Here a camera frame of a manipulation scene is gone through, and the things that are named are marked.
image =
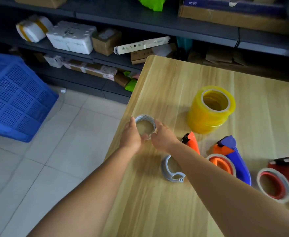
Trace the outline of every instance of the hand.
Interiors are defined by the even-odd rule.
[[[155,119],[154,123],[156,124],[157,133],[151,135],[153,146],[159,151],[170,153],[170,148],[180,141],[174,133],[160,121]]]
[[[133,155],[138,152],[141,145],[145,140],[149,138],[148,134],[144,134],[142,136],[139,135],[139,132],[136,127],[135,118],[132,116],[130,121],[126,124],[125,129],[120,138],[119,147],[127,147],[129,150],[133,152]]]

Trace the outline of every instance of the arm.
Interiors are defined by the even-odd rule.
[[[289,236],[289,210],[198,155],[155,122],[154,147],[172,155],[182,167],[224,236]]]
[[[61,199],[28,237],[100,236],[127,165],[147,137],[140,137],[132,117],[125,126],[119,148]]]

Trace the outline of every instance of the plastic basket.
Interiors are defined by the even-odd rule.
[[[57,99],[20,57],[0,54],[1,136],[30,142]]]

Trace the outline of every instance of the forearm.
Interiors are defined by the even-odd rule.
[[[226,237],[289,236],[289,211],[183,143],[170,148]]]
[[[134,153],[118,148],[57,203],[29,236],[99,236]]]

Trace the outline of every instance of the left hand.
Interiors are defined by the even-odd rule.
[[[126,124],[125,129],[120,138],[119,147],[127,147],[130,149],[133,154],[136,154],[140,149],[141,145],[149,138],[148,134],[142,136],[139,135],[139,132],[136,127],[135,118],[132,116],[130,121]]]

